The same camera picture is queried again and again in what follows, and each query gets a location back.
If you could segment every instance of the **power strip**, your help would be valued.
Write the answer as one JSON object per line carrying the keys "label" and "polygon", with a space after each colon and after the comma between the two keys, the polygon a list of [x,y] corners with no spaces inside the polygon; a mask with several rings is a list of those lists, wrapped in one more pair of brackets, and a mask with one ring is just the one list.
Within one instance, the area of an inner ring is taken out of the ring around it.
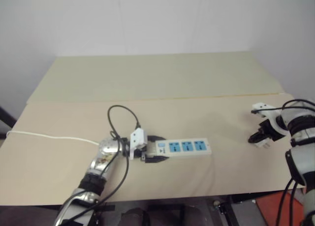
{"label": "power strip", "polygon": [[207,138],[192,138],[156,141],[155,149],[148,150],[147,155],[193,157],[210,155],[211,153]]}

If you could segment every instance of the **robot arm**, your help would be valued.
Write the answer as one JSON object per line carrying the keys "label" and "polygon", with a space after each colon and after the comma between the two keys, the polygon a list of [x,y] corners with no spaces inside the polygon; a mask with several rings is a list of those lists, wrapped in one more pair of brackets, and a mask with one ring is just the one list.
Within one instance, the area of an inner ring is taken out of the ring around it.
{"label": "robot arm", "polygon": [[[92,160],[78,188],[73,191],[72,196],[63,204],[54,226],[65,224],[68,219],[98,203],[100,195],[104,190],[106,179],[108,179],[110,174],[110,169],[113,168],[111,160],[114,160],[118,151],[117,140],[105,139],[99,144],[96,157]],[[96,213],[95,211],[89,211],[67,225],[97,225]]]}
{"label": "robot arm", "polygon": [[292,148],[285,153],[285,158],[292,178],[306,186],[304,226],[315,226],[315,110],[310,103],[299,101],[282,107],[281,112],[263,103],[253,105],[252,113],[268,119],[249,138],[249,143],[262,146],[290,132]]}

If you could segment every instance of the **beige tabletop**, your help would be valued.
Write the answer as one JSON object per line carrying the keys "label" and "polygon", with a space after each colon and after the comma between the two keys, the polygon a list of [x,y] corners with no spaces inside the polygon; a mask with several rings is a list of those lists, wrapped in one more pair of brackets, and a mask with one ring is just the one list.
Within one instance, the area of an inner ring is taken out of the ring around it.
{"label": "beige tabletop", "polygon": [[28,103],[283,93],[250,52],[59,57]]}
{"label": "beige tabletop", "polygon": [[[213,154],[168,159],[160,163],[133,160],[122,187],[110,201],[239,194],[284,189],[290,179],[284,153],[289,137],[256,148],[247,142],[262,119],[252,104],[282,105],[291,95],[231,96],[124,102],[30,102],[15,130],[101,141],[109,136],[106,111],[123,104],[138,116],[148,134],[167,139],[208,138]],[[121,136],[134,120],[123,110],[112,119]],[[62,204],[76,188],[97,147],[75,140],[52,140],[12,133],[0,148],[0,205]],[[120,159],[104,195],[120,181]]]}

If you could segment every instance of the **black cable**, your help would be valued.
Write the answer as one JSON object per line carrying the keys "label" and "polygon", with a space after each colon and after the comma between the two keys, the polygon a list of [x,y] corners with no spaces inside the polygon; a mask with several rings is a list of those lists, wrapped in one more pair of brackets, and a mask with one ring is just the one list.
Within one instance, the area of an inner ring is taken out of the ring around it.
{"label": "black cable", "polygon": [[109,109],[107,110],[107,119],[108,119],[108,122],[109,122],[110,127],[112,128],[112,130],[113,130],[114,134],[116,134],[116,136],[119,136],[119,135],[118,135],[116,129],[114,128],[113,123],[112,123],[111,118],[110,118],[110,111],[111,111],[112,108],[115,108],[115,107],[120,107],[120,108],[123,108],[123,109],[128,110],[128,111],[134,116],[134,118],[136,119],[136,128],[135,128],[135,129],[141,127],[137,116],[136,116],[129,108],[127,108],[127,107],[125,107],[125,106],[123,106],[123,105],[119,105],[119,104],[112,105],[112,106],[110,106]]}
{"label": "black cable", "polygon": [[289,213],[289,222],[290,222],[290,226],[293,226],[293,200],[294,200],[294,194],[296,191],[298,183],[295,182],[292,192],[291,192],[291,196],[290,196],[290,213]]}
{"label": "black cable", "polygon": [[259,111],[264,111],[264,110],[278,110],[278,109],[308,109],[311,110],[313,112],[315,112],[315,109],[307,107],[307,106],[289,106],[289,107],[278,107],[278,108],[270,108],[270,109],[255,109],[252,110],[251,112],[253,114],[258,113]]}
{"label": "black cable", "polygon": [[100,173],[100,175],[99,175],[100,178],[102,177],[102,175],[103,175],[103,173],[106,171],[106,169],[108,169],[109,165],[114,161],[114,159],[115,159],[115,158],[118,156],[118,154],[119,154],[119,151],[120,151],[120,140],[118,139],[117,142],[118,142],[118,149],[117,149],[117,152],[115,153],[115,155],[113,156],[113,158],[109,161],[109,163],[105,166],[105,168],[101,171],[101,173]]}
{"label": "black cable", "polygon": [[93,206],[87,208],[86,210],[82,211],[81,213],[77,214],[76,216],[73,216],[72,218],[68,219],[66,222],[62,223],[59,226],[65,226],[68,225],[70,222],[74,221],[75,219],[81,217],[82,215],[86,214],[87,212],[94,210],[96,207],[98,207],[99,205],[101,205],[102,203],[104,203],[105,201],[107,201],[113,194],[116,193],[116,191],[121,187],[121,185],[123,184],[123,182],[125,181],[127,174],[128,174],[128,170],[129,170],[129,158],[126,154],[126,170],[125,170],[125,174],[123,176],[123,179],[120,181],[120,183],[117,185],[117,187],[108,195],[106,196],[104,199],[100,200],[98,203],[94,204]]}
{"label": "black cable", "polygon": [[[112,128],[112,131],[110,131],[110,134],[111,136],[114,138],[114,139],[117,139],[118,141],[118,149],[120,148],[120,142],[121,142],[121,137],[118,135],[116,129],[114,128],[113,124],[112,124],[112,121],[110,119],[110,110],[114,107],[120,107],[120,108],[124,108],[126,110],[128,110],[131,114],[133,114],[133,116],[135,117],[136,119],[136,129],[137,128],[140,128],[140,123],[139,123],[139,120],[137,118],[137,116],[130,110],[128,109],[127,107],[125,106],[122,106],[122,105],[113,105],[111,107],[109,107],[109,109],[107,110],[107,118],[108,118],[108,122],[109,122],[109,125],[111,126]],[[102,203],[104,203],[106,200],[108,200],[113,194],[116,193],[116,191],[118,191],[118,189],[121,187],[121,185],[124,183],[126,177],[127,177],[127,174],[128,174],[128,171],[129,171],[129,157],[128,157],[128,154],[127,154],[127,150],[126,150],[126,147],[123,145],[123,153],[126,157],[126,170],[125,170],[125,173],[124,173],[124,176],[122,178],[122,180],[120,181],[120,183],[117,185],[117,187],[108,195],[106,196],[104,199],[100,200],[98,203],[94,204],[93,206],[87,208],[86,210],[82,211],[81,213],[73,216],[72,218],[68,219],[66,222],[60,224],[59,226],[65,226],[65,225],[68,225],[70,222],[74,221],[75,219],[81,217],[82,215],[86,214],[87,212],[91,211],[91,210],[94,210],[96,209],[98,206],[100,206]],[[105,172],[106,168],[109,166],[109,164],[111,164],[111,162],[116,158],[116,156],[118,155],[118,151],[116,152],[115,156],[111,159],[111,161],[108,163],[108,165],[103,169],[102,172]]]}
{"label": "black cable", "polygon": [[307,99],[292,99],[292,100],[289,100],[289,101],[287,101],[286,103],[284,103],[282,107],[285,107],[285,106],[286,106],[287,104],[289,104],[289,103],[292,103],[292,102],[299,102],[299,101],[305,102],[305,103],[307,103],[307,104],[311,104],[311,105],[315,106],[315,103],[314,103],[314,102],[311,102],[311,101],[309,101],[309,100],[307,100]]}
{"label": "black cable", "polygon": [[279,226],[280,219],[281,219],[282,206],[283,206],[283,204],[284,204],[284,198],[285,198],[285,195],[286,195],[286,193],[287,193],[287,190],[289,189],[289,187],[290,187],[292,181],[293,181],[293,178],[291,178],[290,181],[287,183],[287,185],[286,185],[286,187],[285,187],[285,190],[283,191],[283,194],[282,194],[282,196],[281,196],[281,200],[280,200],[279,208],[278,208],[276,226]]}

